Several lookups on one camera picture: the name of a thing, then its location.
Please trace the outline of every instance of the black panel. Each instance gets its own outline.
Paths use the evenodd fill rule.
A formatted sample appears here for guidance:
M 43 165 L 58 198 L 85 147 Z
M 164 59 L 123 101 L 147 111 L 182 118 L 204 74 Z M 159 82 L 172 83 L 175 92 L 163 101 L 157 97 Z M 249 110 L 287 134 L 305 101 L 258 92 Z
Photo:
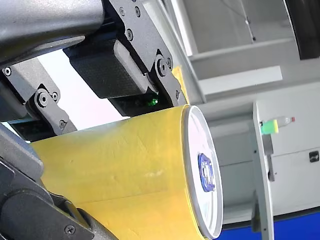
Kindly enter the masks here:
M 320 56 L 320 1 L 285 0 L 301 60 Z

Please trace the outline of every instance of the metal bracket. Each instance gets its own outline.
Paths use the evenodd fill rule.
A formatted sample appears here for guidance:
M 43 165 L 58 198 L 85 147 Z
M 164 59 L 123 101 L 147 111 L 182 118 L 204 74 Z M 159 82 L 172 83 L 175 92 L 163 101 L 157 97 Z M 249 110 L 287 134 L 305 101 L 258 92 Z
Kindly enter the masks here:
M 47 90 L 38 89 L 34 95 L 34 103 L 37 110 L 49 122 L 57 136 L 66 133 L 64 130 L 70 132 L 77 130 L 73 123 L 69 121 L 68 114 L 58 107 Z

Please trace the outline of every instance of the robotic arm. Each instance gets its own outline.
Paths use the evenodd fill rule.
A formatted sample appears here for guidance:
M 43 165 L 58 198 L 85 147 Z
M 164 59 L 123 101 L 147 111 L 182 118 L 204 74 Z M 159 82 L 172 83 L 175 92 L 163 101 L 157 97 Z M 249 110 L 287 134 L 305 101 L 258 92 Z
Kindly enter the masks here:
M 10 108 L 0 121 L 25 140 L 76 130 L 57 106 L 59 89 L 32 59 L 58 49 L 123 116 L 187 103 L 172 74 L 173 58 L 142 1 L 1 1 L 0 104 Z
M 172 74 L 173 58 L 142 1 L 0 4 L 0 122 L 9 122 L 24 140 L 77 130 L 57 105 L 59 89 L 34 58 L 58 49 L 95 94 L 108 98 L 123 116 L 187 103 Z M 86 212 L 48 192 L 42 173 L 32 148 L 0 124 L 0 239 L 116 239 Z

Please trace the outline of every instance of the gray metal arm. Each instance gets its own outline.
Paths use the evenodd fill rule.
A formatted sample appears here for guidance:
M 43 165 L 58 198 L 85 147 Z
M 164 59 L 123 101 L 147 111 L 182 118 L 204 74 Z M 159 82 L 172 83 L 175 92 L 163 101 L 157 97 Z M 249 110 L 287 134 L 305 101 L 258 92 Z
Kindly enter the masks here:
M 104 21 L 102 0 L 0 0 L 0 69 L 83 41 Z

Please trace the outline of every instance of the can lid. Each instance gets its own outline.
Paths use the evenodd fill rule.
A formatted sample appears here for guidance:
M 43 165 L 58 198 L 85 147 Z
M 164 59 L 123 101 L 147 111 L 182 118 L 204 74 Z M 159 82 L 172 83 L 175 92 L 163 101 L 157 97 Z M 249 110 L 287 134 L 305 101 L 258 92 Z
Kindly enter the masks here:
M 200 109 L 191 106 L 184 115 L 184 163 L 192 208 L 200 232 L 219 237 L 223 224 L 223 192 L 214 142 Z

